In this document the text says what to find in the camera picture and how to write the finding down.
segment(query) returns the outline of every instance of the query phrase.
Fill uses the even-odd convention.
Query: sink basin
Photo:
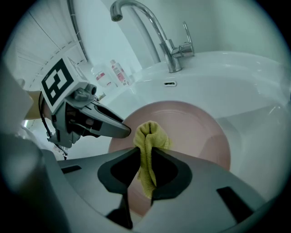
[[[291,73],[270,59],[235,52],[198,53],[170,74],[159,63],[134,75],[136,83],[101,103],[126,118],[157,101],[183,101],[210,114],[231,150],[230,171],[265,200],[275,197],[291,166]],[[107,153],[110,138],[83,137],[70,158]]]

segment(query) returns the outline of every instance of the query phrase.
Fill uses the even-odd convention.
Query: yellow cloth
[[[156,176],[151,166],[151,149],[153,147],[169,149],[171,140],[157,122],[149,121],[138,126],[133,143],[135,147],[140,148],[138,179],[143,186],[145,195],[151,198],[152,192],[156,188]]]

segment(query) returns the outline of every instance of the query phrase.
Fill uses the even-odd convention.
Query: soap bottle
[[[94,66],[91,69],[91,73],[94,75],[98,84],[105,88],[106,92],[110,92],[117,88],[117,85],[113,81],[108,68],[104,64]]]
[[[130,85],[130,79],[129,77],[125,74],[123,68],[121,67],[121,65],[119,63],[116,63],[115,60],[111,60],[110,61],[112,66],[112,70],[114,71],[114,73],[116,74],[118,80],[120,81],[120,83],[122,84],[122,86],[126,86],[126,85]]]

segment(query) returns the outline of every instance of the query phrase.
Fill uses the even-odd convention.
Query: chrome faucet
[[[134,0],[117,0],[115,1],[110,8],[111,19],[114,22],[118,22],[122,20],[123,15],[121,12],[121,8],[123,6],[133,6],[143,12],[152,23],[155,31],[157,32],[159,39],[161,41],[160,46],[163,50],[163,53],[166,58],[167,65],[169,67],[169,72],[174,73],[182,70],[179,58],[194,56],[194,48],[192,44],[192,39],[187,27],[186,22],[183,22],[184,28],[187,33],[188,42],[180,45],[179,47],[175,47],[171,39],[167,39],[164,30],[162,29],[159,21],[157,20],[154,13],[147,8],[145,5],[141,4],[138,1]]]

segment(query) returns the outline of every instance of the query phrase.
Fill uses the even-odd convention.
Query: faucet spout
[[[165,35],[164,30],[162,29],[159,21],[157,20],[156,16],[154,15],[154,13],[147,8],[145,5],[141,4],[140,2],[134,1],[134,0],[117,0],[115,1],[110,8],[110,15],[111,15],[111,19],[114,22],[118,22],[120,20],[122,20],[123,15],[121,12],[121,8],[123,6],[133,6],[137,9],[139,9],[141,12],[143,12],[148,19],[150,20],[150,22],[152,23],[155,31],[157,32],[159,39],[161,40],[161,43],[163,43],[164,41],[167,40],[167,37]]]

